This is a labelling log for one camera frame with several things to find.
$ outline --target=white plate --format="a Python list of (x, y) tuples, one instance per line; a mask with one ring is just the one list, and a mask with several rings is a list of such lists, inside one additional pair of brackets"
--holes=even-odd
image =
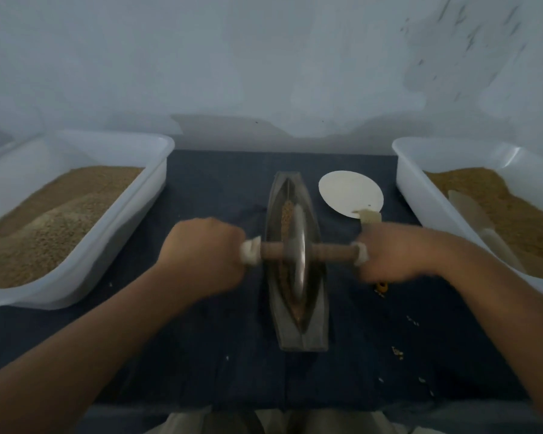
[(384, 205), (382, 190), (368, 176), (350, 171), (325, 174), (318, 183), (319, 193), (326, 204), (350, 218), (360, 218), (356, 210), (379, 212)]

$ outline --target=plastic container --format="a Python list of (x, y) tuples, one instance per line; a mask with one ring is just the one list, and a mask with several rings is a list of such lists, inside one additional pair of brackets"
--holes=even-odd
[(0, 306), (59, 309), (87, 295), (163, 189), (174, 147), (171, 138), (155, 134), (57, 131), (0, 148), (0, 217), (71, 169), (145, 168), (57, 268), (29, 284), (0, 289)]
[[(423, 171), (493, 169), (513, 195), (543, 210), (543, 157), (522, 147), (497, 141), (408, 137), (395, 140), (392, 148), (398, 154), (398, 189), (425, 227), (456, 234), (488, 250)], [(512, 270), (543, 293), (543, 279)]]

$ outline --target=white tape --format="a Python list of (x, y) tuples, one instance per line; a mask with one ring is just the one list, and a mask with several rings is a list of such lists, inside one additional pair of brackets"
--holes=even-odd
[(368, 261), (369, 258), (366, 244), (363, 244), (362, 242), (352, 242), (350, 245), (355, 245), (358, 247), (358, 258), (356, 259), (356, 262), (354, 262), (355, 266), (361, 266), (362, 263)]
[(241, 244), (239, 247), (241, 262), (244, 265), (258, 265), (262, 261), (262, 255), (260, 252), (261, 245), (261, 236), (257, 236)]

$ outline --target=dark blue table surface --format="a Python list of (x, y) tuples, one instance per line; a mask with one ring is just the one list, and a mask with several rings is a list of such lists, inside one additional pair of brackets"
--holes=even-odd
[[(0, 368), (145, 271), (177, 221), (214, 216), (241, 226), (249, 237), (261, 234), (277, 171), (301, 172), (326, 242), (346, 243), (360, 232), (358, 220), (336, 213), (319, 195), (319, 179), (340, 169), (378, 183), (384, 220), (418, 224), (396, 188), (396, 162), (386, 156), (174, 151), (166, 188), (84, 300), (58, 311), (0, 307)], [(349, 269), (330, 265), (327, 286), (326, 353), (279, 349), (266, 284), (256, 268), (235, 291), (194, 305), (162, 329), (98, 401), (163, 408), (374, 410), (399, 403), (526, 399), (507, 363), (445, 281), (419, 278), (391, 285), (382, 299)], [(403, 351), (403, 360), (392, 346)]]

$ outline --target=hand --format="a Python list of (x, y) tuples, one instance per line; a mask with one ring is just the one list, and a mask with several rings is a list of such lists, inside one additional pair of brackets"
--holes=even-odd
[(239, 248), (246, 233), (214, 218), (177, 223), (167, 235), (153, 270), (174, 287), (193, 290), (196, 300), (229, 291), (246, 271)]
[(360, 267), (367, 283), (402, 282), (435, 272), (435, 259), (446, 233), (383, 222), (370, 225), (357, 241), (366, 244), (369, 261)]

